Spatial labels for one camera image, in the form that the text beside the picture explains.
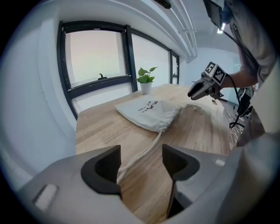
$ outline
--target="white cloth bag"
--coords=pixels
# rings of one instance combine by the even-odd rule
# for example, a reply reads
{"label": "white cloth bag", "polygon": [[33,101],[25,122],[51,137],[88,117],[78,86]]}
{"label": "white cloth bag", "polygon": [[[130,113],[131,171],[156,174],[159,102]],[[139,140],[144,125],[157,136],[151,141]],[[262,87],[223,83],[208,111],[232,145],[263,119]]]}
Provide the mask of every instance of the white cloth bag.
{"label": "white cloth bag", "polygon": [[119,169],[119,172],[121,172],[121,175],[117,179],[117,183],[119,183],[125,175],[125,172],[133,166],[136,161],[144,157],[158,142],[161,134],[166,131],[182,109],[182,106],[175,105],[170,101],[157,100],[151,96],[144,96],[118,104],[115,107],[120,114],[137,126],[159,133],[146,149],[134,156],[128,162],[127,166]]}

